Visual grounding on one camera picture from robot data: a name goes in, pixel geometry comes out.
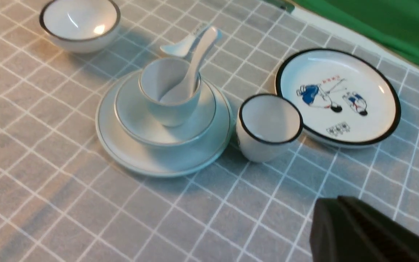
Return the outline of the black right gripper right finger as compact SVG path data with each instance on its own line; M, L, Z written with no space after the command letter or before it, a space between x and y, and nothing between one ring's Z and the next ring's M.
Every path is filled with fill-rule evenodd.
M419 235L356 197L339 196L337 199L358 223L359 234L386 262L419 262Z

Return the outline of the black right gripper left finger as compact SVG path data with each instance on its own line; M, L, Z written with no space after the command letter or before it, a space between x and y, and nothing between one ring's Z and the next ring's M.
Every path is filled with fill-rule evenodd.
M314 207L310 247L315 262L375 262L337 199L319 198Z

